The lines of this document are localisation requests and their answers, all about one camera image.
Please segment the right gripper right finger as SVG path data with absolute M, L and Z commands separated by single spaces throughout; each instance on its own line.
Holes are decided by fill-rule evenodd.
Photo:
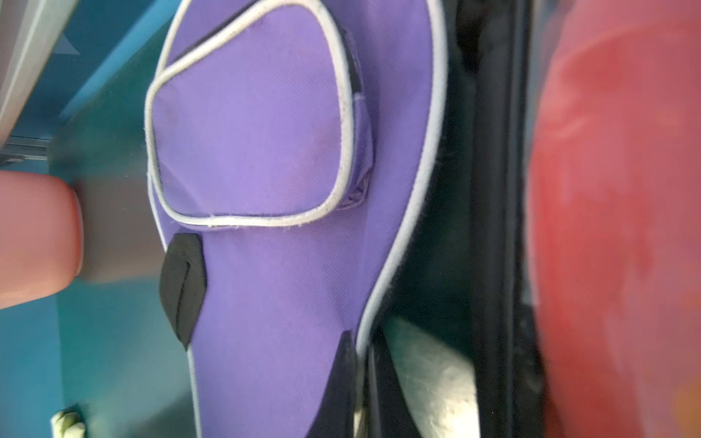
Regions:
M 374 335 L 368 350 L 368 410 L 369 437 L 421 437 L 381 330 Z

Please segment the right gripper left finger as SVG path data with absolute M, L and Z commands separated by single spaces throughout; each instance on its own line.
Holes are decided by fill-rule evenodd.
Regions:
M 352 332 L 345 331 L 307 438 L 353 438 L 356 389 L 357 356 Z

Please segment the purple paddle case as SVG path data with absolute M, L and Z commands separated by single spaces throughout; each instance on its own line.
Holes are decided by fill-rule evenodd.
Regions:
M 440 1 L 184 1 L 144 102 L 159 293 L 199 437 L 307 437 L 341 334 L 368 350 L 425 209 Z

